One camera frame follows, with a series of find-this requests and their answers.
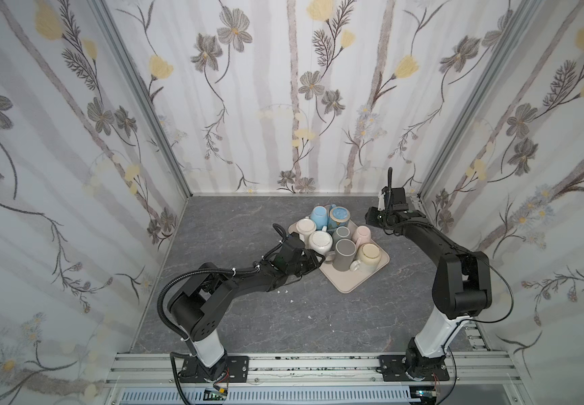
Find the pink mug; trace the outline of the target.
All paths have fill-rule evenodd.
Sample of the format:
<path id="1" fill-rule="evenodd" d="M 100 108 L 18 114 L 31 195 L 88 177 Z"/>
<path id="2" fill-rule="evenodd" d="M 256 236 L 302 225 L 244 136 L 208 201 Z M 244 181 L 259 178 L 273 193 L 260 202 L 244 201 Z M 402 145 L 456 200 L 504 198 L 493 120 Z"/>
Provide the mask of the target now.
<path id="1" fill-rule="evenodd" d="M 372 241 L 371 229 L 365 225 L 358 226 L 354 231 L 352 241 L 354 242 L 357 248 L 365 244 L 371 243 Z"/>

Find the cream yellow mug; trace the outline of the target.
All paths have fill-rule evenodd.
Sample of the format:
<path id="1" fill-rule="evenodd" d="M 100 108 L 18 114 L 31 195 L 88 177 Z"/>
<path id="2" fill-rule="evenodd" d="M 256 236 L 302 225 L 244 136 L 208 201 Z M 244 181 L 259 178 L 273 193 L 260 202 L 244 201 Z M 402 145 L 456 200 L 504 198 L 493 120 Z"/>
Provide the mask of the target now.
<path id="1" fill-rule="evenodd" d="M 373 243 L 366 243 L 359 247 L 356 258 L 349 269 L 361 273 L 373 273 L 381 261 L 381 250 Z"/>

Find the large grey mug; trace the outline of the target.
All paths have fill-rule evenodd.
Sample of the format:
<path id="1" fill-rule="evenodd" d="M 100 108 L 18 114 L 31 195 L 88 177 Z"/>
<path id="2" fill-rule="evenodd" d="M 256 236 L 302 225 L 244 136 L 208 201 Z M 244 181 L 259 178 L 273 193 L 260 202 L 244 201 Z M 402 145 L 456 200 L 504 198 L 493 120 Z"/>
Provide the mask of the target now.
<path id="1" fill-rule="evenodd" d="M 334 247 L 332 266 L 339 272 L 349 271 L 357 252 L 357 246 L 349 239 L 339 240 Z"/>

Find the blue butterfly mug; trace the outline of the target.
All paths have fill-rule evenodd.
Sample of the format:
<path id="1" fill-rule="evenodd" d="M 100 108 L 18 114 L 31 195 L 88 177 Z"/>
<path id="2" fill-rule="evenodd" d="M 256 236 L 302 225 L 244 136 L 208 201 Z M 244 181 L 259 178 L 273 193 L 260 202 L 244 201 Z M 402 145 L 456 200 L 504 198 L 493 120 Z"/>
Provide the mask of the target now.
<path id="1" fill-rule="evenodd" d="M 328 222 L 327 231 L 333 233 L 339 227 L 348 227 L 351 219 L 351 213 L 342 206 L 332 204 L 327 206 Z"/>

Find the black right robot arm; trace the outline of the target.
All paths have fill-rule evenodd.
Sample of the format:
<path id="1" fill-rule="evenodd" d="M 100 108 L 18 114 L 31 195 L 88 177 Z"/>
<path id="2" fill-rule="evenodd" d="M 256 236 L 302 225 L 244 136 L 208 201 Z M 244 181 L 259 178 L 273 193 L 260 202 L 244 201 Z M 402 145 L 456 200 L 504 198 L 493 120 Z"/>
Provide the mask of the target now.
<path id="1" fill-rule="evenodd" d="M 406 355 L 442 358 L 460 328 L 492 304 L 487 256 L 459 246 L 423 213 L 411 210 L 401 187 L 384 187 L 378 206 L 368 210 L 365 222 L 390 236 L 409 239 L 435 263 L 434 308 L 422 330 L 410 340 Z"/>

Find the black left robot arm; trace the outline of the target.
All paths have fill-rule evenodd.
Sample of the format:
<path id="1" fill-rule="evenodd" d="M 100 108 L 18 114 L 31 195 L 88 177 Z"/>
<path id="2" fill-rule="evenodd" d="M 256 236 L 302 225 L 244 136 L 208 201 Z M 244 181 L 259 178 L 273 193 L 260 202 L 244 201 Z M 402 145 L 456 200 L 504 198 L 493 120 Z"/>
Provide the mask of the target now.
<path id="1" fill-rule="evenodd" d="M 293 233 L 248 268 L 219 268 L 204 263 L 197 270 L 168 282 L 158 296 L 158 316 L 208 370 L 226 363 L 226 349 L 217 328 L 234 299 L 271 292 L 301 279 L 326 261 L 327 256 L 305 246 Z"/>

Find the white ribbed-bottom mug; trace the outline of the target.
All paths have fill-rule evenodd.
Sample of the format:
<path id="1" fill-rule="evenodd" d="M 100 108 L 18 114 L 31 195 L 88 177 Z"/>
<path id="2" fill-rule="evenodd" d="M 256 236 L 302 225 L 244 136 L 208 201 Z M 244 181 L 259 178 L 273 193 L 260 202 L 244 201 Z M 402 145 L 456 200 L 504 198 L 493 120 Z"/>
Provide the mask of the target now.
<path id="1" fill-rule="evenodd" d="M 332 244 L 332 236 L 327 231 L 315 231 L 310 234 L 308 239 L 308 247 L 323 256 L 332 251 Z"/>

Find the white smooth mug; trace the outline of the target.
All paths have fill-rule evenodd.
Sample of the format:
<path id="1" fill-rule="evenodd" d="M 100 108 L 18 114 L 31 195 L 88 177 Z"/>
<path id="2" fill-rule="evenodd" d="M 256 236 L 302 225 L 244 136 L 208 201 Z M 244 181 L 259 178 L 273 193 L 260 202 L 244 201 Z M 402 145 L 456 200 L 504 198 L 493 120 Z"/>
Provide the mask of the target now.
<path id="1" fill-rule="evenodd" d="M 303 218 L 295 224 L 295 229 L 300 235 L 300 239 L 302 239 L 305 244 L 308 244 L 310 236 L 317 230 L 317 225 L 312 219 Z"/>

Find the plain light blue mug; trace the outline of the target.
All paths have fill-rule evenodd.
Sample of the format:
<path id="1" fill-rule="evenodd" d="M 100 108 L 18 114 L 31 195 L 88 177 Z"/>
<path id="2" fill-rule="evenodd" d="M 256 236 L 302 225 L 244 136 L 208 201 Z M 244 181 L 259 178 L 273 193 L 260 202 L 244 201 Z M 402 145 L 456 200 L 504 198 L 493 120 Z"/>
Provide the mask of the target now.
<path id="1" fill-rule="evenodd" d="M 325 206 L 316 206 L 313 208 L 310 219 L 315 223 L 316 229 L 321 231 L 327 227 L 329 218 L 329 211 Z"/>

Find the small grey mug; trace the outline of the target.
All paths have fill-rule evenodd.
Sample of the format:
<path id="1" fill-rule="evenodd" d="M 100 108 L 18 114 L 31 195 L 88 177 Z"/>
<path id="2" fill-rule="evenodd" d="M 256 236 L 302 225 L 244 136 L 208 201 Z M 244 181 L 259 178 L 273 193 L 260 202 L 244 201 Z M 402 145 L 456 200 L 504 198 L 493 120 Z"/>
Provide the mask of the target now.
<path id="1" fill-rule="evenodd" d="M 332 233 L 332 239 L 335 244 L 342 240 L 349 240 L 351 238 L 351 231 L 347 226 L 339 226 Z"/>

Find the cream plastic tray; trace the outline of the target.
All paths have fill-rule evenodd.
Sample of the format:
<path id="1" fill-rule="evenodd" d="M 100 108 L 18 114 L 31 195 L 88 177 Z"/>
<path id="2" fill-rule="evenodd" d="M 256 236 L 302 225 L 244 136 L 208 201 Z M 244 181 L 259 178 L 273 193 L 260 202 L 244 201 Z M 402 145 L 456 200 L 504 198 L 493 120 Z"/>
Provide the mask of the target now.
<path id="1" fill-rule="evenodd" d="M 295 229 L 295 224 L 296 223 L 292 224 L 288 228 L 288 232 L 289 233 L 296 232 L 296 229 Z M 350 240 L 352 241 L 352 237 L 353 237 L 354 231 L 356 230 L 356 228 L 358 226 L 355 225 L 355 224 L 349 224 L 348 227 L 349 227 L 349 229 L 351 231 L 351 238 L 350 238 Z M 327 228 L 324 227 L 322 229 L 322 231 L 327 231 Z M 322 266 L 320 266 L 320 270 L 321 270 L 321 272 L 327 277 L 327 279 L 333 284 L 333 286 L 339 292 L 344 293 L 344 294 L 347 294 L 347 293 L 352 292 L 356 287 L 358 287 L 359 285 L 361 285 L 362 283 L 364 283 L 364 281 L 366 281 L 373 274 L 375 274 L 376 272 L 378 272 L 379 270 L 381 270 L 382 268 L 384 268 L 384 266 L 388 265 L 388 263 L 390 262 L 390 256 L 389 256 L 389 254 L 386 251 L 384 251 L 376 242 L 374 242 L 373 239 L 372 239 L 371 243 L 373 243 L 376 246 L 378 246 L 380 248 L 380 250 L 381 250 L 381 261 L 379 262 L 376 271 L 374 271 L 373 273 L 355 272 L 355 271 L 351 271 L 350 269 L 347 272 L 339 272 L 339 271 L 337 271 L 332 266 L 332 260 L 334 258 L 334 247 L 335 247 L 335 243 L 332 244 L 332 251 L 329 251 L 329 253 L 327 253 L 327 255 L 324 256 L 325 257 L 325 261 L 322 263 Z"/>

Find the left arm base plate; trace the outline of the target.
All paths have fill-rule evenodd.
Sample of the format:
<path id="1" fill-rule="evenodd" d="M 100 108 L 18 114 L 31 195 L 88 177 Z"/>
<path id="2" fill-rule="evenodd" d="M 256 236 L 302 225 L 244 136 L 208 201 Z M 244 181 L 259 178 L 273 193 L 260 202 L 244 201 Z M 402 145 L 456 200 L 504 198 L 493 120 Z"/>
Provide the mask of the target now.
<path id="1" fill-rule="evenodd" d="M 250 365 L 250 357 L 246 355 L 224 356 L 212 367 L 205 366 L 200 359 L 190 355 L 185 355 L 182 361 L 183 365 L 176 367 L 181 383 L 246 383 Z"/>

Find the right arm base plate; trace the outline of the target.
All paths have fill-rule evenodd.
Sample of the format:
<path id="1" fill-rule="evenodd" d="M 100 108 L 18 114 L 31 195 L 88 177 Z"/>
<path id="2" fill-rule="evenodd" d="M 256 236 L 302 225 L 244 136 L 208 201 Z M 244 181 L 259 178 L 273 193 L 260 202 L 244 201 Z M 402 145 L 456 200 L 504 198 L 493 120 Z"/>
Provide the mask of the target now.
<path id="1" fill-rule="evenodd" d="M 407 359 L 404 354 L 400 354 L 380 355 L 378 359 L 380 365 L 377 371 L 382 374 L 384 382 L 435 382 L 451 379 L 445 365 L 445 356 L 439 358 L 410 356 Z"/>

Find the aluminium mounting rail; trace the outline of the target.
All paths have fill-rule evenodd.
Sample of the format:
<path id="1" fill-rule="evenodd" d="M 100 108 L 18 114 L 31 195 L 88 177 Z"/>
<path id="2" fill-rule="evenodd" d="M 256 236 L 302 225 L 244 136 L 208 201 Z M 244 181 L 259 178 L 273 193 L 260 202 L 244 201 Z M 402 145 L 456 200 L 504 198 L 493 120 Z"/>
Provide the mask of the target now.
<path id="1" fill-rule="evenodd" d="M 450 381 L 384 382 L 377 371 L 375 353 L 344 354 L 248 354 L 246 383 L 229 386 L 377 386 L 437 384 L 457 386 L 519 385 L 522 378 L 505 352 L 458 352 L 446 359 Z M 106 386 L 157 386 L 175 384 L 167 354 L 119 354 L 105 379 Z"/>

